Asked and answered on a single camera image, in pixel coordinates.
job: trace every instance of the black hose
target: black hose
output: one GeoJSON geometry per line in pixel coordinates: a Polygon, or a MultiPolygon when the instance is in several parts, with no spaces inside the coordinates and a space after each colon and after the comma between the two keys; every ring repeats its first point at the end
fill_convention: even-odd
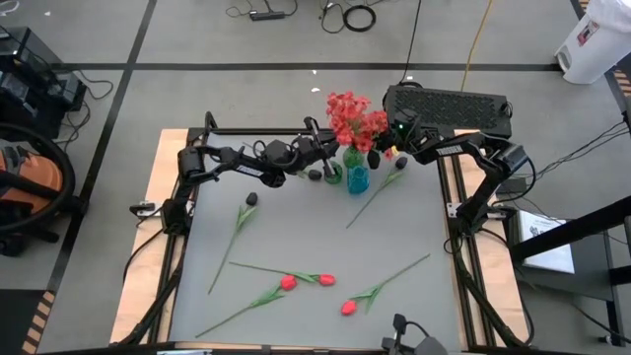
{"type": "Polygon", "coordinates": [[[39,133],[26,127],[11,123],[0,123],[0,136],[16,137],[14,134],[20,134],[18,137],[27,140],[34,149],[42,156],[50,159],[59,168],[62,175],[61,189],[57,198],[53,199],[41,210],[35,214],[22,219],[16,223],[0,226],[0,235],[11,234],[31,227],[37,223],[44,221],[49,217],[53,217],[65,204],[72,198],[75,190],[75,171],[70,164],[70,160],[61,148],[54,144],[51,140],[43,137],[39,133]]]}

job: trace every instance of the green stem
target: green stem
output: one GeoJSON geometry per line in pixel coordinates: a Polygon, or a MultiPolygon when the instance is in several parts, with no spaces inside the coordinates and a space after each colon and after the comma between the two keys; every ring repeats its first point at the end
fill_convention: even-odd
{"type": "Polygon", "coordinates": [[[276,273],[282,273],[284,275],[289,275],[289,272],[285,272],[283,270],[276,270],[276,269],[270,269],[267,267],[260,267],[260,266],[254,266],[254,265],[248,265],[248,264],[242,264],[240,262],[234,262],[234,261],[230,261],[230,263],[232,265],[236,265],[236,266],[241,266],[241,267],[247,267],[247,268],[253,268],[256,270],[262,270],[262,271],[269,271],[269,272],[276,272],[276,273]]]}
{"type": "Polygon", "coordinates": [[[215,278],[213,279],[213,283],[210,284],[210,288],[208,289],[208,295],[210,295],[210,293],[213,292],[213,288],[215,288],[215,284],[217,283],[217,280],[219,279],[219,274],[221,274],[221,271],[224,269],[224,264],[226,264],[226,259],[228,258],[230,249],[233,247],[233,244],[235,243],[235,239],[238,233],[239,232],[234,232],[233,236],[230,238],[230,244],[228,245],[228,249],[226,249],[226,252],[224,253],[224,257],[221,259],[219,270],[217,270],[217,273],[215,274],[215,278]]]}
{"type": "Polygon", "coordinates": [[[425,260],[426,258],[428,258],[430,256],[429,253],[425,254],[423,257],[421,257],[420,259],[412,262],[411,264],[403,267],[402,269],[398,270],[394,275],[390,276],[389,278],[387,278],[386,280],[382,281],[381,283],[377,284],[379,287],[384,287],[384,285],[390,281],[392,281],[393,279],[395,279],[396,277],[400,276],[403,272],[411,269],[412,267],[416,266],[419,262],[425,260]]]}
{"type": "Polygon", "coordinates": [[[368,207],[368,205],[373,201],[373,199],[377,196],[377,194],[382,190],[382,188],[384,188],[384,185],[382,184],[377,191],[375,191],[375,193],[371,196],[371,198],[368,199],[368,201],[366,201],[366,203],[364,204],[364,206],[362,206],[362,209],[359,210],[359,212],[357,212],[357,214],[355,215],[355,217],[353,217],[353,219],[346,225],[346,229],[348,229],[354,222],[355,220],[357,220],[357,218],[359,217],[359,215],[362,214],[362,212],[364,212],[364,210],[366,209],[366,207],[368,207]]]}
{"type": "Polygon", "coordinates": [[[244,309],[242,309],[242,310],[240,310],[240,311],[236,312],[235,314],[233,314],[233,315],[229,316],[228,318],[226,318],[226,319],[224,319],[224,320],[222,320],[222,321],[218,322],[217,324],[215,324],[215,325],[213,325],[213,326],[209,327],[208,329],[206,329],[206,330],[204,330],[204,331],[200,332],[199,334],[195,335],[195,337],[196,337],[196,338],[198,338],[198,337],[200,337],[200,336],[204,335],[205,333],[207,333],[207,332],[209,332],[209,331],[211,331],[211,330],[213,330],[213,329],[215,329],[215,328],[217,328],[217,327],[219,327],[219,326],[221,326],[221,325],[224,325],[225,323],[229,322],[230,320],[233,320],[233,319],[235,319],[236,317],[238,317],[238,316],[240,316],[240,315],[244,314],[244,313],[245,313],[245,311],[249,311],[249,310],[251,310],[251,309],[252,309],[252,306],[247,306],[247,307],[245,307],[244,309]]]}

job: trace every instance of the gray floor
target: gray floor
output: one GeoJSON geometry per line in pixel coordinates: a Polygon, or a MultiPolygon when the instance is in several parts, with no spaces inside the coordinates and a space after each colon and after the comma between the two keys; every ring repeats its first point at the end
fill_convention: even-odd
{"type": "MultiPolygon", "coordinates": [[[[380,4],[375,7],[378,21],[372,30],[339,35],[328,35],[319,27],[317,1],[299,3],[292,18],[254,24],[247,18],[230,19],[224,14],[231,5],[244,9],[245,1],[158,0],[138,61],[404,61],[415,1],[380,4]]],[[[2,25],[31,26],[67,62],[120,63],[129,55],[146,4],[147,0],[23,1],[17,12],[2,18],[2,25]]],[[[463,63],[485,4],[483,0],[425,0],[412,61],[463,63]]],[[[274,0],[272,6],[291,9],[292,1],[274,0]]],[[[327,24],[330,21],[331,27],[338,26],[337,20],[331,15],[327,24]]],[[[552,52],[576,22],[568,0],[496,0],[473,62],[550,63],[552,52]]],[[[116,84],[121,76],[121,72],[107,71],[87,74],[116,84]]],[[[162,129],[199,126],[206,110],[213,111],[223,127],[300,127],[306,115],[324,120],[328,93],[352,90],[378,103],[386,85],[398,81],[400,75],[400,71],[357,70],[135,71],[40,351],[107,344],[122,269],[135,235],[135,220],[127,207],[144,197],[162,129]]],[[[448,90],[457,90],[462,77],[461,72],[453,71],[409,75],[426,87],[448,90]]],[[[620,119],[603,80],[591,86],[573,86],[558,73],[473,72],[466,89],[509,98],[515,107],[514,139],[525,145],[539,168],[620,119]]],[[[113,94],[90,103],[92,121],[69,148],[79,181],[85,179],[112,98],[113,94]]],[[[530,198],[550,214],[577,217],[628,195],[629,145],[628,137],[620,137],[562,166],[538,183],[530,198]]],[[[614,231],[614,236],[622,237],[619,231],[614,231]]],[[[0,259],[0,287],[45,287],[59,246],[34,246],[23,259],[0,259]]],[[[613,246],[615,263],[629,263],[626,248],[615,242],[613,246]]],[[[621,300],[631,297],[629,288],[619,292],[621,300]]],[[[577,302],[606,320],[603,303],[555,292],[539,294],[527,287],[523,294],[535,322],[534,343],[541,348],[625,353],[594,344],[602,332],[567,306],[577,302]]],[[[624,304],[623,315],[628,334],[631,309],[624,304]]]]}

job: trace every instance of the green vase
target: green vase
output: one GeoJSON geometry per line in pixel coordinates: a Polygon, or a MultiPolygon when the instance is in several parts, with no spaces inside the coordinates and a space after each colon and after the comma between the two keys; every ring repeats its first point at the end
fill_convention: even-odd
{"type": "Polygon", "coordinates": [[[344,155],[342,155],[342,159],[346,169],[361,167],[364,165],[364,153],[358,151],[355,146],[346,148],[344,155]]]}

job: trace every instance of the blue glass vase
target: blue glass vase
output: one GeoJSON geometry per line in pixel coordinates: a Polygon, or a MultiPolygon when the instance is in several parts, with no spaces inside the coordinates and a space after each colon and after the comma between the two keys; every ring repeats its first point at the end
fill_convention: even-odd
{"type": "Polygon", "coordinates": [[[368,169],[362,166],[353,167],[347,172],[347,186],[350,194],[360,194],[368,189],[370,180],[368,169]]]}

